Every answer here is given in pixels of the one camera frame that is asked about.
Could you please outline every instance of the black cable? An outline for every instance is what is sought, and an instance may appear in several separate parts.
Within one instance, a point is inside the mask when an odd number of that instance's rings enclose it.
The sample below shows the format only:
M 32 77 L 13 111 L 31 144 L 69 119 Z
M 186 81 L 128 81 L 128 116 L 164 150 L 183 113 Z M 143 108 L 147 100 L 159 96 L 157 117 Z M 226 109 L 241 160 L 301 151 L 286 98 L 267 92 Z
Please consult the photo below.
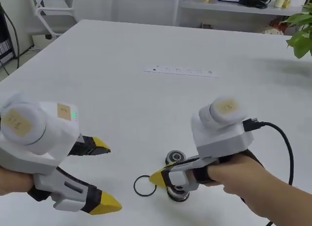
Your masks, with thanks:
M 7 69 L 5 68 L 5 66 L 1 60 L 0 60 L 0 64 L 1 64 L 1 67 L 4 69 L 4 71 L 6 72 L 6 74 L 8 74 L 8 76 L 9 76 L 9 73 L 8 73 Z
M 287 150 L 289 153 L 289 160 L 290 160 L 290 173 L 289 173 L 288 184 L 290 186 L 292 186 L 293 185 L 293 175 L 294 175 L 294 157 L 293 157 L 292 146 L 288 140 L 288 137 L 284 133 L 284 131 L 275 124 L 272 124 L 270 122 L 259 122 L 257 119 L 245 120 L 245 121 L 243 121 L 243 126 L 244 126 L 244 129 L 246 132 L 260 129 L 263 126 L 270 126 L 273 129 L 276 129 L 282 135 L 282 137 L 286 143 L 286 146 L 287 146 Z M 272 224 L 273 224 L 273 222 L 269 222 L 266 226 L 271 226 Z
M 279 128 L 277 125 L 269 123 L 269 122 L 261 122 L 261 124 L 264 126 L 270 126 L 273 129 L 276 129 L 282 135 L 282 137 L 286 143 L 288 153 L 289 153 L 289 159 L 290 159 L 290 173 L 289 173 L 288 184 L 290 186 L 292 186 L 293 185 L 293 174 L 294 174 L 294 158 L 293 158 L 292 147 L 289 143 L 289 140 L 288 140 L 286 134 L 284 133 L 284 131 L 281 128 Z M 271 226 L 272 224 L 273 224 L 273 222 L 269 222 L 266 226 Z
M 150 176 L 149 176 L 149 175 L 142 175 L 142 176 L 139 176 L 139 177 L 135 180 L 135 182 L 134 182 L 134 184 L 133 184 L 133 189 L 135 190 L 135 192 L 136 192 L 137 195 L 139 195 L 139 196 L 141 196 L 141 197 L 149 197 L 149 196 L 151 196 L 151 195 L 153 195 L 153 194 L 155 193 L 155 191 L 156 191 L 156 189 L 157 189 L 157 185 L 155 185 L 155 188 L 154 188 L 153 192 L 151 192 L 151 193 L 149 193 L 149 194 L 141 194 L 141 193 L 139 193 L 139 192 L 137 191 L 137 189 L 136 189 L 136 183 L 137 183 L 137 181 L 138 181 L 139 179 L 141 179 L 141 178 L 143 178 L 143 177 L 149 178 Z
M 14 30 L 14 35 L 15 35 L 15 39 L 16 39 L 16 44 L 17 44 L 17 47 L 18 47 L 18 56 L 17 56 L 17 59 L 18 59 L 18 66 L 17 66 L 17 69 L 20 67 L 20 42 L 19 42 L 19 37 L 18 37 L 18 33 L 16 31 L 16 28 L 12 22 L 12 20 L 9 18 L 8 14 L 6 13 L 6 11 L 4 10 L 4 8 L 0 5 L 0 10 L 2 10 L 3 14 L 6 16 L 6 18 L 8 19 L 8 21 L 10 22 L 13 30 Z

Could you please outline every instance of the socket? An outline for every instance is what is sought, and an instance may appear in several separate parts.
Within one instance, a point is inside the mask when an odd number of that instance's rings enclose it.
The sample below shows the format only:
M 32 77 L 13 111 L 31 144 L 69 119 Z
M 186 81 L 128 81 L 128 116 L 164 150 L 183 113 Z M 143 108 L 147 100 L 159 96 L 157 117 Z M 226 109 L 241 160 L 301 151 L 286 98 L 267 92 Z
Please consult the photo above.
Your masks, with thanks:
M 189 75 L 189 76 L 205 76 L 205 77 L 219 77 L 213 71 L 207 70 L 196 70 L 191 68 L 180 68 L 180 67 L 168 67 L 156 65 L 152 68 L 144 70 L 149 73 L 159 73 L 159 74 L 177 74 L 177 75 Z

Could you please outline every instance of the stacked bearings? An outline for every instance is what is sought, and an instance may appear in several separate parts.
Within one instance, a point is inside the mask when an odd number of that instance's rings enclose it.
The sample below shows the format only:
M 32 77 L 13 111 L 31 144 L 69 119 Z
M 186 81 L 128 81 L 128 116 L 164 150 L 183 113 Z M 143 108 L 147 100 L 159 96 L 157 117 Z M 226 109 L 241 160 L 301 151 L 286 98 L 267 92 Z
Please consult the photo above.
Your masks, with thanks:
M 171 151 L 167 154 L 165 163 L 166 165 L 169 163 L 177 162 L 185 160 L 186 156 L 181 151 Z M 168 196 L 175 202 L 181 203 L 185 202 L 189 196 L 189 191 L 184 191 L 182 187 L 167 187 Z

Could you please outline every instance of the yellow tip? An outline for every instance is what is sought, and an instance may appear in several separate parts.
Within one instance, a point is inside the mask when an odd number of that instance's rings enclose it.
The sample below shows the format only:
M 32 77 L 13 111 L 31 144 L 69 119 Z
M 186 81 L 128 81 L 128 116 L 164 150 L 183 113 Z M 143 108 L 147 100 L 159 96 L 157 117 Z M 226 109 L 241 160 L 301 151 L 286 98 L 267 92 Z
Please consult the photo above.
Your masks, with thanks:
M 166 184 L 164 179 L 162 178 L 161 175 L 161 171 L 163 171 L 163 169 L 158 170 L 157 172 L 155 172 L 153 175 L 150 176 L 149 180 L 150 182 L 152 182 L 154 185 L 157 185 L 161 188 L 166 188 Z
M 97 147 L 101 147 L 104 148 L 106 150 L 108 150 L 108 152 L 111 152 L 111 149 L 109 148 L 109 146 L 104 143 L 101 139 L 97 138 L 97 137 L 92 137 L 94 140 L 94 143 L 96 144 Z
M 110 194 L 102 192 L 101 203 L 90 211 L 90 215 L 102 215 L 122 209 L 121 204 Z

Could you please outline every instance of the green leaf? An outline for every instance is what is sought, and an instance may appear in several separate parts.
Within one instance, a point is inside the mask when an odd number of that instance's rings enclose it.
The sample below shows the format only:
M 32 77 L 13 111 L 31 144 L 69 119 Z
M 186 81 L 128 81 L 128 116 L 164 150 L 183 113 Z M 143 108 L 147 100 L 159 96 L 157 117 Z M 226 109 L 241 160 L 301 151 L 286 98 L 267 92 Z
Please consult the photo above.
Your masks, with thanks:
M 309 19 L 301 20 L 301 21 L 297 22 L 295 25 L 297 25 L 297 26 L 311 25 L 311 23 L 312 23 L 312 18 L 309 18 Z
M 310 49 L 312 42 L 309 38 L 301 36 L 297 39 L 296 44 L 293 46 L 294 55 L 300 59 L 302 58 Z
M 312 15 L 311 14 L 295 14 L 289 17 L 284 22 L 291 23 L 291 25 L 301 25 L 309 24 L 312 21 Z
M 297 45 L 297 42 L 300 41 L 303 38 L 303 35 L 305 35 L 306 32 L 304 31 L 299 31 L 295 33 L 291 39 L 287 40 L 286 42 L 288 43 L 289 46 L 294 47 Z
M 303 32 L 310 33 L 312 32 L 312 26 L 308 26 L 302 30 Z
M 303 8 L 307 9 L 310 13 L 312 13 L 312 4 L 311 3 L 304 5 Z
M 301 13 L 297 13 L 294 15 L 291 15 L 289 18 L 287 18 L 286 20 L 282 21 L 281 23 L 289 23 L 289 22 L 293 22 L 293 20 L 295 20 L 297 17 L 301 16 Z

